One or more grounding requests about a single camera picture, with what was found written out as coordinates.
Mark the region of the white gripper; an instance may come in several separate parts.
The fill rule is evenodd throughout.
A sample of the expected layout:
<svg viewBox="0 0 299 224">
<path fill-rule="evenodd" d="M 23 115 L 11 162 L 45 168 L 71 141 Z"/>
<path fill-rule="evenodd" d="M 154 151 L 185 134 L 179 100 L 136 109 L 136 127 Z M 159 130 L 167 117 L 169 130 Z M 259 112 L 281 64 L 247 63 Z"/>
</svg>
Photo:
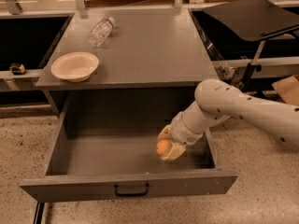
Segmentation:
<svg viewBox="0 0 299 224">
<path fill-rule="evenodd" d="M 179 158 L 186 150 L 186 146 L 194 145 L 204 133 L 204 116 L 202 112 L 179 112 L 158 134 L 157 141 L 168 140 L 169 151 L 161 156 L 164 161 L 173 161 Z"/>
</svg>

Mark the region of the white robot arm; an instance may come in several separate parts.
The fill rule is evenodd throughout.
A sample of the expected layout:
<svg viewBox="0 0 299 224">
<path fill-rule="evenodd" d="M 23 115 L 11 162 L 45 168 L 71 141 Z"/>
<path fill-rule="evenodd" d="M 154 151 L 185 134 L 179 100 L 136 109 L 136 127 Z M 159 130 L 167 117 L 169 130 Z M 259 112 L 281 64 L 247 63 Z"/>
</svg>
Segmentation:
<svg viewBox="0 0 299 224">
<path fill-rule="evenodd" d="M 206 79 L 195 89 L 194 101 L 179 112 L 158 135 L 156 151 L 164 161 L 178 159 L 205 130 L 228 118 L 242 119 L 299 148 L 299 110 L 296 105 L 252 97 L 218 79 Z"/>
</svg>

